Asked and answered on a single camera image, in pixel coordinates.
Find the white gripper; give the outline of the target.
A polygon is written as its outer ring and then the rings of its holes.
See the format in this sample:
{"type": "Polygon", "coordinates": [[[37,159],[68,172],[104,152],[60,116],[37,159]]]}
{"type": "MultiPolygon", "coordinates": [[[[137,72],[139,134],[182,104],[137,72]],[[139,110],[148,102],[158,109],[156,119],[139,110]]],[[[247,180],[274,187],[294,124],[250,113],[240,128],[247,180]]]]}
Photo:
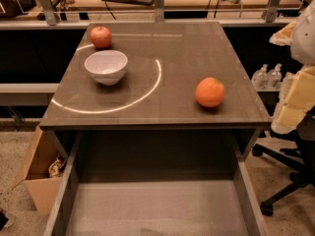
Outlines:
{"type": "MultiPolygon", "coordinates": [[[[315,64],[315,0],[296,21],[274,33],[269,41],[290,46],[291,57],[304,65],[315,64]]],[[[296,74],[287,73],[281,85],[279,102],[271,124],[278,134],[295,130],[315,106],[315,66],[303,66],[296,74]]]]}

